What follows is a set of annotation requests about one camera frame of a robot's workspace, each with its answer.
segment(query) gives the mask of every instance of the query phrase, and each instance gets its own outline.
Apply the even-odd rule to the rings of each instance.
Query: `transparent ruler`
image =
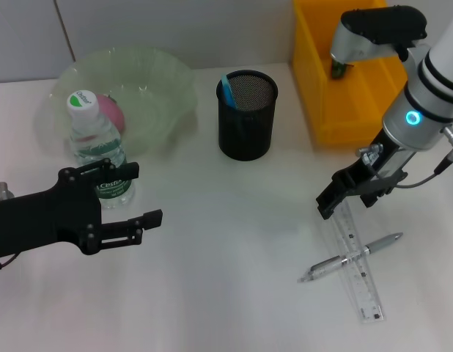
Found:
[[[336,207],[331,218],[336,227],[335,233],[340,254],[350,255],[361,251],[362,245],[347,200]],[[383,320],[380,299],[365,256],[346,265],[344,270],[361,321],[369,323]]]

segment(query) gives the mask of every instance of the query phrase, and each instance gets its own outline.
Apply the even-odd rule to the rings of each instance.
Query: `pen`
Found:
[[[387,246],[390,246],[397,240],[402,237],[402,232],[394,233],[392,235],[387,235],[379,240],[371,242],[363,247],[359,252],[351,253],[347,256],[337,255],[330,259],[327,259],[321,263],[313,265],[307,272],[304,274],[298,282],[308,282],[319,279],[322,276],[325,276],[333,271],[336,271],[347,264],[359,260],[360,258],[370,255],[383,249]]]

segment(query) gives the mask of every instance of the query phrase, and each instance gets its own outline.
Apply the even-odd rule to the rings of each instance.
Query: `bottle cap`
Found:
[[[67,99],[67,110],[73,120],[93,120],[100,112],[96,95],[89,90],[77,90]]]

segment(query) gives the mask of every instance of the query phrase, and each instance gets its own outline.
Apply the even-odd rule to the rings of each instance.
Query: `blue indicator light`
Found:
[[[408,122],[409,125],[415,126],[422,121],[422,116],[417,111],[409,111],[405,115],[405,120]]]

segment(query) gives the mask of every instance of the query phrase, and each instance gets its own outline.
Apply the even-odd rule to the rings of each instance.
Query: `yellow plastic bin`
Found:
[[[331,44],[341,14],[385,7],[384,0],[294,0],[297,17],[292,67],[309,126],[321,147],[368,145],[407,76],[396,57],[354,63],[331,78]]]

